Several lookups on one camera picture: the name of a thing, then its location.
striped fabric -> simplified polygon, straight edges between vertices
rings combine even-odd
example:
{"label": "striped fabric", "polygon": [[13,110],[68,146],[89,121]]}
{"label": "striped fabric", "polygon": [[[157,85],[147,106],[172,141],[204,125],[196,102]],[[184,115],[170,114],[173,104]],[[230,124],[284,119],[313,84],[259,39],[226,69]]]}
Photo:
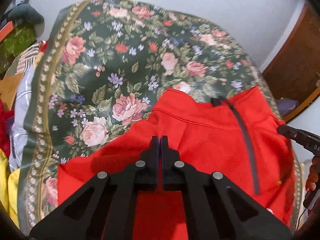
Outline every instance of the striped fabric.
{"label": "striped fabric", "polygon": [[31,45],[24,52],[21,53],[21,57],[17,66],[17,74],[26,72],[33,64],[35,57],[39,52],[39,42]]}

black zipper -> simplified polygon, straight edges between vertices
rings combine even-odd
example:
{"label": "black zipper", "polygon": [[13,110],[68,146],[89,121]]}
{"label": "black zipper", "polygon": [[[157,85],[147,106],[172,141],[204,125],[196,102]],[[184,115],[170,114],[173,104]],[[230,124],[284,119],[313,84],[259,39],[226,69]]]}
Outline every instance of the black zipper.
{"label": "black zipper", "polygon": [[237,111],[237,109],[235,108],[235,106],[232,103],[230,103],[227,99],[223,99],[223,101],[230,107],[233,115],[238,120],[238,123],[240,125],[241,130],[242,130],[242,134],[244,136],[244,141],[247,146],[250,165],[251,165],[254,193],[256,195],[258,195],[258,194],[260,194],[260,187],[259,187],[257,164],[256,164],[255,157],[254,157],[254,150],[253,150],[252,141],[250,139],[250,136],[249,136],[247,128],[244,124],[244,121],[241,118],[241,116],[240,116],[239,112]]}

metal pin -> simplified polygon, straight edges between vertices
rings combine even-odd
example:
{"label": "metal pin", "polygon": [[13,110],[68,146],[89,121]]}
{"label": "metal pin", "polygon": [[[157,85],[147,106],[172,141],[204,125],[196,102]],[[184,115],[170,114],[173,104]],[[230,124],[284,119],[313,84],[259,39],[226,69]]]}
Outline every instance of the metal pin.
{"label": "metal pin", "polygon": [[215,171],[212,176],[215,178],[215,179],[222,179],[223,178],[223,174],[220,172],[220,171]]}
{"label": "metal pin", "polygon": [[142,160],[136,162],[136,166],[137,166],[137,167],[140,167],[140,168],[141,168],[141,167],[143,167],[144,165],[146,165],[146,163],[145,163],[144,161],[142,161]]}
{"label": "metal pin", "polygon": [[106,173],[105,171],[100,171],[100,172],[98,172],[98,174],[97,174],[97,177],[98,177],[99,179],[105,179],[107,176],[108,176],[108,173]]}
{"label": "metal pin", "polygon": [[182,161],[176,161],[174,163],[174,166],[176,166],[177,168],[182,168],[184,166],[184,162]]}

red garment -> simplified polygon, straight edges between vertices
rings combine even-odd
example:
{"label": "red garment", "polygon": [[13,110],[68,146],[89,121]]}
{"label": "red garment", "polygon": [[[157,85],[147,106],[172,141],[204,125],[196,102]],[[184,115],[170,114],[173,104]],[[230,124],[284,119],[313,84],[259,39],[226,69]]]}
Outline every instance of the red garment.
{"label": "red garment", "polygon": [[6,133],[6,123],[12,116],[14,116],[14,110],[5,111],[0,99],[0,149],[3,150],[7,157],[10,155],[10,139]]}
{"label": "red garment", "polygon": [[[141,120],[89,157],[77,157],[58,169],[58,199],[62,203],[99,171],[113,173],[139,159],[152,135],[168,136],[169,147],[199,171],[223,172],[286,225],[290,224],[294,193],[293,152],[276,128],[284,124],[271,112],[259,88],[229,100],[249,132],[261,193],[254,194],[252,169],[242,130],[229,106],[196,103],[187,94],[167,89],[149,119]],[[180,192],[141,192],[133,239],[188,239]]]}

human hand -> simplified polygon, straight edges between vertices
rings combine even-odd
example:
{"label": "human hand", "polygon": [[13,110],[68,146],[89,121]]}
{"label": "human hand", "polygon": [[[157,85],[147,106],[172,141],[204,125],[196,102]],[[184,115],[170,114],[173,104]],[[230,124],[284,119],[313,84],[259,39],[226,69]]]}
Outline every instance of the human hand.
{"label": "human hand", "polygon": [[306,183],[306,191],[315,190],[316,189],[316,182],[319,179],[320,173],[320,157],[313,157],[312,165],[310,167],[310,173]]}

